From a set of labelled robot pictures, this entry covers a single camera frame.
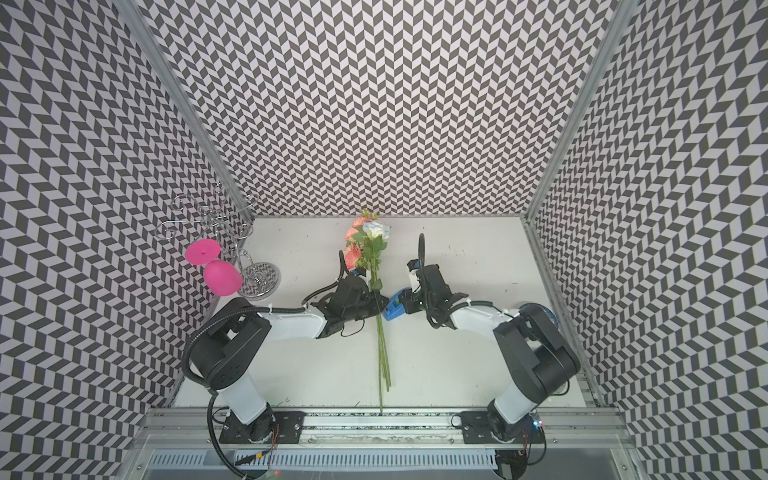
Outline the blue tape dispenser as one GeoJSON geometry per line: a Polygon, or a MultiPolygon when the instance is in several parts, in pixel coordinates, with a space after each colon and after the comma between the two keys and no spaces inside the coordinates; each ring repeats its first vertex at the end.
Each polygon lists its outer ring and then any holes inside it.
{"type": "Polygon", "coordinates": [[[387,306],[382,312],[383,318],[386,321],[392,321],[402,315],[406,314],[405,306],[402,303],[401,295],[405,292],[404,289],[396,292],[391,298],[387,306]]]}

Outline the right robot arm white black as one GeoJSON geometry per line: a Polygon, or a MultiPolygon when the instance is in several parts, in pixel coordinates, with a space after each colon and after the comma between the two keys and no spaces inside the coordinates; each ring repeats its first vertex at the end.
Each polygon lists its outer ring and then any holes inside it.
{"type": "Polygon", "coordinates": [[[499,443],[532,436],[540,424],[534,410],[569,385],[581,369],[574,349],[560,333],[554,314],[527,303],[512,314],[488,300],[454,292],[440,267],[426,262],[426,240],[418,239],[417,258],[408,262],[411,287],[400,295],[405,312],[423,312],[434,329],[449,328],[494,341],[511,381],[487,406],[480,427],[499,443]]]}

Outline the artificial rose bouquet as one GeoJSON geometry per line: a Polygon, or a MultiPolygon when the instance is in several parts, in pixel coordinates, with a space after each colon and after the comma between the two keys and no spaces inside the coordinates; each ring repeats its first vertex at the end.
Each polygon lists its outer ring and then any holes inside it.
{"type": "Polygon", "coordinates": [[[369,290],[376,301],[376,333],[378,356],[378,403],[379,411],[383,412],[384,394],[392,386],[384,319],[382,311],[387,305],[380,298],[383,288],[380,277],[381,257],[386,250],[390,236],[390,227],[383,224],[378,215],[369,209],[362,209],[360,215],[353,220],[352,226],[345,233],[345,248],[342,250],[345,266],[348,270],[363,269],[366,271],[369,290]]]}

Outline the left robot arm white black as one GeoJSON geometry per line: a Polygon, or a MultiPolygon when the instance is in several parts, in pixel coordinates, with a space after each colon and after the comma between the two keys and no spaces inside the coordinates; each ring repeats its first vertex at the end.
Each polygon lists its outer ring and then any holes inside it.
{"type": "Polygon", "coordinates": [[[369,285],[367,271],[339,257],[336,280],[309,295],[299,307],[256,306],[243,297],[229,301],[188,339],[182,355],[186,379],[203,386],[230,410],[224,422],[242,442],[279,437],[272,406],[249,373],[259,350],[288,340],[319,340],[341,333],[349,322],[384,313],[389,298],[369,285]]]}

